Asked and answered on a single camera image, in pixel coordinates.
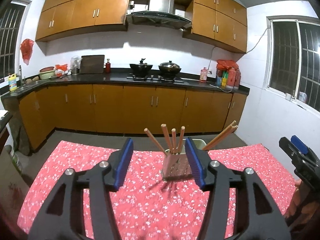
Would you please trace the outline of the white cup on sill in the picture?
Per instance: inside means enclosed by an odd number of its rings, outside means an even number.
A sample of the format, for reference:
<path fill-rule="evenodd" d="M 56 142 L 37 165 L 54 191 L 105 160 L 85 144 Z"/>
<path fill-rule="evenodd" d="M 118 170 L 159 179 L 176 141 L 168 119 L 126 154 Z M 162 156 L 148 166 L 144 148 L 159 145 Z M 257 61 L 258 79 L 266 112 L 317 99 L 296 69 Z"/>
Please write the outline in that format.
<path fill-rule="evenodd" d="M 285 99 L 286 99 L 287 101 L 291 101 L 291 98 L 292 98 L 292 95 L 289 94 L 289 93 L 286 93 Z"/>

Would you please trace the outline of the right window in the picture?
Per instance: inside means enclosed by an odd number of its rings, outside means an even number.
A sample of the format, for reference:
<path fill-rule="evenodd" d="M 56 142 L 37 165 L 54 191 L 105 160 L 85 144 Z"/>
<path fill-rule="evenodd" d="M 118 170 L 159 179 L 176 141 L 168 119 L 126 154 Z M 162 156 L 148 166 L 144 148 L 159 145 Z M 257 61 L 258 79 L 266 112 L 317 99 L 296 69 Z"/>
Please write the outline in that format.
<path fill-rule="evenodd" d="M 319 23 L 270 20 L 267 88 L 319 111 Z"/>

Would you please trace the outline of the window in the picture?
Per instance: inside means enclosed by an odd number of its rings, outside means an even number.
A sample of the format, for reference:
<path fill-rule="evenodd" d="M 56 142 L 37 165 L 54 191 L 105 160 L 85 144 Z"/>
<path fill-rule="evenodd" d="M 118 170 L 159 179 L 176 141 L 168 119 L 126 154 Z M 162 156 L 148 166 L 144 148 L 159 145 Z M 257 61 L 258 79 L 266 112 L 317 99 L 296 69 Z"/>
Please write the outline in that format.
<path fill-rule="evenodd" d="M 267 88 L 319 111 L 319 23 L 270 20 Z"/>
<path fill-rule="evenodd" d="M 1 82 L 18 72 L 22 29 L 27 15 L 28 0 L 13 0 L 1 12 Z"/>

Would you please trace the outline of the red floral tablecloth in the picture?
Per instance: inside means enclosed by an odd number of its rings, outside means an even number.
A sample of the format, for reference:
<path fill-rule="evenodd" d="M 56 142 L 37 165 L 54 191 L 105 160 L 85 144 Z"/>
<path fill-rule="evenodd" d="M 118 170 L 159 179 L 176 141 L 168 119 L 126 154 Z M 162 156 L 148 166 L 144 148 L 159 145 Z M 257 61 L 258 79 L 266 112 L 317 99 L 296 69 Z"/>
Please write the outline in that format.
<path fill-rule="evenodd" d="M 110 148 L 59 142 L 30 187 L 18 215 L 18 226 L 25 232 L 30 230 L 43 201 L 67 168 L 90 169 L 111 153 Z M 209 155 L 227 168 L 253 168 L 280 211 L 287 210 L 295 179 L 263 145 L 212 150 Z M 111 194 L 123 239 L 196 239 L 209 194 L 202 192 L 192 179 L 164 181 L 163 159 L 162 152 L 135 151 L 124 185 Z"/>

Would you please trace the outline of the beige perforated utensil holder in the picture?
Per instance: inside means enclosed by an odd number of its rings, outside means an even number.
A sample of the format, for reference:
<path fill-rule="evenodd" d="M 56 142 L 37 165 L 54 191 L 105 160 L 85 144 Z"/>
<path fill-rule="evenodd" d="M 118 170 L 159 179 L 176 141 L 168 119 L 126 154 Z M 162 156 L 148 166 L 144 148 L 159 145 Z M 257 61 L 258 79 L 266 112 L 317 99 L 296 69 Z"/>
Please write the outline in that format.
<path fill-rule="evenodd" d="M 163 160 L 161 175 L 164 181 L 176 181 L 192 178 L 191 168 L 185 153 L 185 139 L 181 153 L 172 154 L 169 149 L 165 150 L 167 154 Z"/>

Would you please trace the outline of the pink bottle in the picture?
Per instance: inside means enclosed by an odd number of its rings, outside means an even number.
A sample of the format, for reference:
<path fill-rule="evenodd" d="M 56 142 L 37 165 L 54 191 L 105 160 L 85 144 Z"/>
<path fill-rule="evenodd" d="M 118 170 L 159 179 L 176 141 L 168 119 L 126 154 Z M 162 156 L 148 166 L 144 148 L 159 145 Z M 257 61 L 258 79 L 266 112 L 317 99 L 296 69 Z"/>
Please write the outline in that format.
<path fill-rule="evenodd" d="M 200 71 L 200 82 L 206 82 L 208 75 L 208 69 L 206 67 L 202 68 Z"/>

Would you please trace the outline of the lower wooden cabinets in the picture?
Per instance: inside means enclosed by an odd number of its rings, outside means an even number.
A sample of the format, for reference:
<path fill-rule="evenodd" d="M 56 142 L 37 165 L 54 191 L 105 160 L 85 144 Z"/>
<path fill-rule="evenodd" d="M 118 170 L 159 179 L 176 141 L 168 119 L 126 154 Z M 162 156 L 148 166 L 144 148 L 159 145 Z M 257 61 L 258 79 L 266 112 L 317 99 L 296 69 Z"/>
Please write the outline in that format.
<path fill-rule="evenodd" d="M 217 133 L 239 121 L 247 96 L 195 89 L 124 85 L 50 86 L 19 100 L 33 150 L 56 129 L 111 134 Z"/>

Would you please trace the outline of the green basin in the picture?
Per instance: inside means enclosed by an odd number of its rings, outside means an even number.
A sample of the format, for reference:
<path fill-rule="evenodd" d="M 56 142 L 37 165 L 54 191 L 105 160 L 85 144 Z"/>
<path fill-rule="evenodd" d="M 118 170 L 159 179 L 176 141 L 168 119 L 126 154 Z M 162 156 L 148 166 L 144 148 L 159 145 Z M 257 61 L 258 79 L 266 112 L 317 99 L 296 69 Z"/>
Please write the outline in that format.
<path fill-rule="evenodd" d="M 48 80 L 55 76 L 55 67 L 45 67 L 39 71 L 39 77 L 41 80 Z"/>

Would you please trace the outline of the red bag on counter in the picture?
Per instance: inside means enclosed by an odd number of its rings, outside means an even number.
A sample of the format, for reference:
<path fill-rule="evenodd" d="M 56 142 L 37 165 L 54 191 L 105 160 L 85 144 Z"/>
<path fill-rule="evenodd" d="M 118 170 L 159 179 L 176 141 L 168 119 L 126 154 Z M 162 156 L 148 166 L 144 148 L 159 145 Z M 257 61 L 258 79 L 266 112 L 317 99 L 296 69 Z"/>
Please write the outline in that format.
<path fill-rule="evenodd" d="M 68 64 L 63 64 L 63 65 L 56 64 L 55 65 L 55 76 L 61 77 L 66 74 L 67 70 L 68 70 Z"/>

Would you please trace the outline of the black wok with lid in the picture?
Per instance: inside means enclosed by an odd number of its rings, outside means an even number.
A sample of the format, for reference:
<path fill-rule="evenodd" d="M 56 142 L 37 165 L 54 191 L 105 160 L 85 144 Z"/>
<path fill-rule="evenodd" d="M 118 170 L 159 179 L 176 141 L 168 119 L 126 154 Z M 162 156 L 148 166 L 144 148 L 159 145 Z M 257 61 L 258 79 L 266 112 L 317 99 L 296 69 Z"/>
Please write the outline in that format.
<path fill-rule="evenodd" d="M 160 76 L 167 79 L 174 79 L 181 71 L 181 67 L 172 61 L 163 62 L 159 66 Z"/>

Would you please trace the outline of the dark cutting board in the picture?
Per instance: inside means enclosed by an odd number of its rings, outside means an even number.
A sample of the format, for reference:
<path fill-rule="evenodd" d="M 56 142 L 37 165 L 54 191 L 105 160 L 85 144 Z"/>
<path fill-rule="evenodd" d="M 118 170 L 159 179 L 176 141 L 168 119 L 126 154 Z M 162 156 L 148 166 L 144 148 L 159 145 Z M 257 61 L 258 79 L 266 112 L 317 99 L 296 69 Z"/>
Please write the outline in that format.
<path fill-rule="evenodd" d="M 85 55 L 81 57 L 80 74 L 102 74 L 104 55 Z"/>

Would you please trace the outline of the red sauce bottle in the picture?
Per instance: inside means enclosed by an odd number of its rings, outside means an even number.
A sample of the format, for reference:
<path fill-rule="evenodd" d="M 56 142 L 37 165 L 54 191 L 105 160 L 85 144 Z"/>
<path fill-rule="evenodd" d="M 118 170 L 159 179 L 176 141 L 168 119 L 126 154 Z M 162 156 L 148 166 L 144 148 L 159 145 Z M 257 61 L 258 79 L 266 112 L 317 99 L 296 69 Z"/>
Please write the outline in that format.
<path fill-rule="evenodd" d="M 107 59 L 107 62 L 105 64 L 105 73 L 110 73 L 111 72 L 111 63 L 110 59 Z"/>

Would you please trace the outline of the steel range hood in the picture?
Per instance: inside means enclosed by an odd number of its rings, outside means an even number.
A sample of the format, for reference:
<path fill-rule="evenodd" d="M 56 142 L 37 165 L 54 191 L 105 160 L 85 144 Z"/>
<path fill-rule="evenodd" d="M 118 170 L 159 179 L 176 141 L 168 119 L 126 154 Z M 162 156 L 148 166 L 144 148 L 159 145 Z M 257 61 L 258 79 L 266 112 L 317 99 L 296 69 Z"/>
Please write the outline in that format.
<path fill-rule="evenodd" d="M 193 0 L 130 0 L 126 19 L 130 24 L 184 30 L 191 26 L 186 12 Z"/>

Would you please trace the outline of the left window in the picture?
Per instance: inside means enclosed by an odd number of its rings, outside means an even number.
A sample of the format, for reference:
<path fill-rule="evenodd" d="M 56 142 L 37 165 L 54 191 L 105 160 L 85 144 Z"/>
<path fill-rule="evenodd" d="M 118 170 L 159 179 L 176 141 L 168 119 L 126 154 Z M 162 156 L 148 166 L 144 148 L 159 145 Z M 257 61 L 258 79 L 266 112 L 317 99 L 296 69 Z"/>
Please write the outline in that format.
<path fill-rule="evenodd" d="M 1 12 L 1 82 L 18 72 L 22 29 L 27 15 L 28 0 L 13 0 Z"/>

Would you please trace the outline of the red plastic bag on wall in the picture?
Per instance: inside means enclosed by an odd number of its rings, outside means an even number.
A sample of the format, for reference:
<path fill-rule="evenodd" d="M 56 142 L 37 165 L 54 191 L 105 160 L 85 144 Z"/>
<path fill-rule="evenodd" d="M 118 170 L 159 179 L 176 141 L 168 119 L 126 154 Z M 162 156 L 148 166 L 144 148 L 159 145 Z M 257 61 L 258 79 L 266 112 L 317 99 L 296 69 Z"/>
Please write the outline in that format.
<path fill-rule="evenodd" d="M 26 38 L 20 45 L 22 59 L 26 65 L 29 65 L 29 62 L 33 53 L 33 45 L 34 45 L 34 41 L 29 38 Z"/>

